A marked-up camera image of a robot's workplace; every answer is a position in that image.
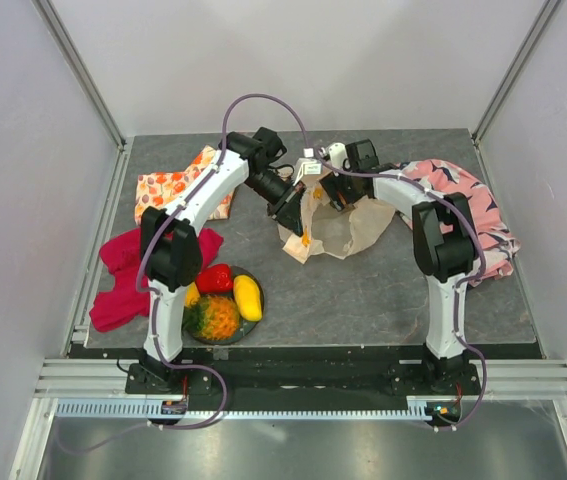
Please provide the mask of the banana print plastic bag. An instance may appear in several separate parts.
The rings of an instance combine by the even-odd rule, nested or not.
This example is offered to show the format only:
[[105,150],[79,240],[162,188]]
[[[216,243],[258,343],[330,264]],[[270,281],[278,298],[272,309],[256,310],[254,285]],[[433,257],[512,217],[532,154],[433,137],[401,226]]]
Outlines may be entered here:
[[301,199],[302,235],[278,227],[283,251],[301,264],[311,256],[322,254],[344,260],[370,248],[386,231],[396,213],[389,204],[367,196],[353,206],[337,211],[319,183],[326,176],[323,173],[301,178],[306,185]]

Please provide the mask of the red fake bell pepper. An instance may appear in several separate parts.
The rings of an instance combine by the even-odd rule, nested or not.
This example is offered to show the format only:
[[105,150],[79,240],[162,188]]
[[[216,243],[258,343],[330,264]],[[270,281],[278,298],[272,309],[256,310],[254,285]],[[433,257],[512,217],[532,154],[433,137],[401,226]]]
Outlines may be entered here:
[[195,279],[201,294],[228,293],[233,290],[231,267],[227,264],[216,264],[201,271]]

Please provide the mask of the orange green fake mango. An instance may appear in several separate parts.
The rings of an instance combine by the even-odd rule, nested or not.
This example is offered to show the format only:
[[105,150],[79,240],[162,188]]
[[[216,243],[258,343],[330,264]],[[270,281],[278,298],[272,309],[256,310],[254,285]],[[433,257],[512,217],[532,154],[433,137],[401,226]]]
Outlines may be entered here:
[[193,308],[194,306],[197,305],[200,298],[201,298],[201,294],[197,288],[197,285],[195,283],[191,283],[187,288],[184,306],[186,308]]

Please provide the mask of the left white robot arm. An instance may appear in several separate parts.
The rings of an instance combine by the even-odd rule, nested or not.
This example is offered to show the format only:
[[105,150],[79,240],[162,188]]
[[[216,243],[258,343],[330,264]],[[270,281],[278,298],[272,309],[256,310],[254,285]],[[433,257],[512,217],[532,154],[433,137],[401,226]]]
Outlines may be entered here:
[[161,393],[171,393],[182,382],[182,369],[171,361],[182,351],[182,317],[187,287],[202,269],[199,233],[232,190],[246,184],[267,202],[267,215],[301,236],[301,183],[281,179],[270,168],[287,149],[279,135],[265,127],[251,137],[231,132],[212,162],[168,206],[149,207],[141,221],[141,269],[148,279],[150,323],[144,342],[146,354],[157,360],[148,382]]

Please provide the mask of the fake pineapple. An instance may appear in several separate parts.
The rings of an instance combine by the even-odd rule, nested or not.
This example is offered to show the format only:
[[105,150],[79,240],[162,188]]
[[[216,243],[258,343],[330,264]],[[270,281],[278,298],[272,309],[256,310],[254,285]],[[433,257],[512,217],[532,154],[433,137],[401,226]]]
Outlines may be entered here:
[[206,341],[229,340],[239,329],[236,303],[225,296],[203,296],[183,314],[183,327],[192,336]]

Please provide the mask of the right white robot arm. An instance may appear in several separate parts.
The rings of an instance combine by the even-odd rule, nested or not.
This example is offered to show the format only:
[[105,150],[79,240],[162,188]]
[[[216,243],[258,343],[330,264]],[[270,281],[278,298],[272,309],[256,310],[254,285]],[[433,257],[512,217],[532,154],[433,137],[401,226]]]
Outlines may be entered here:
[[316,158],[335,175],[336,185],[328,192],[338,206],[348,193],[360,192],[389,204],[411,222],[414,258],[428,284],[425,345],[436,358],[421,368],[420,377],[428,391],[446,392],[456,383],[457,371],[445,359],[461,356],[468,347],[464,335],[468,283],[485,267],[467,198],[444,194],[398,168],[379,164],[369,140],[333,143],[318,149]]

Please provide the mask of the yellow fake mango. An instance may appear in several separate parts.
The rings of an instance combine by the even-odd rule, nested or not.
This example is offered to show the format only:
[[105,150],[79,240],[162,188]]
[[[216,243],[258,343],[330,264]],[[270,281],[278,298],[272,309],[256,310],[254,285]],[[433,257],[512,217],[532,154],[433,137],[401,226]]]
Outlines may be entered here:
[[248,275],[238,275],[233,280],[233,296],[240,315],[250,322],[263,318],[261,290],[257,282]]

